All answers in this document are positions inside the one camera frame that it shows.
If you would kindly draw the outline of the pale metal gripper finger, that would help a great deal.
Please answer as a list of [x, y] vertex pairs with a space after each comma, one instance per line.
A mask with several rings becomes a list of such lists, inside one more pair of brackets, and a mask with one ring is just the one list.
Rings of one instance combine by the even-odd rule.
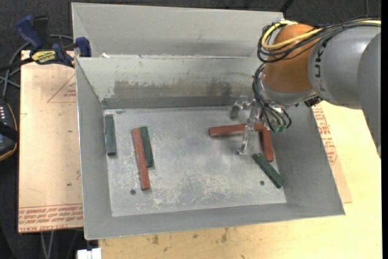
[[255, 131], [254, 123], [247, 123], [244, 127], [243, 133], [242, 133], [242, 143], [240, 148], [237, 150], [239, 155], [245, 155], [247, 153], [248, 149], [248, 143], [251, 134]]
[[252, 106], [253, 99], [241, 95], [236, 99], [230, 109], [230, 119], [237, 119], [240, 110], [247, 110]]

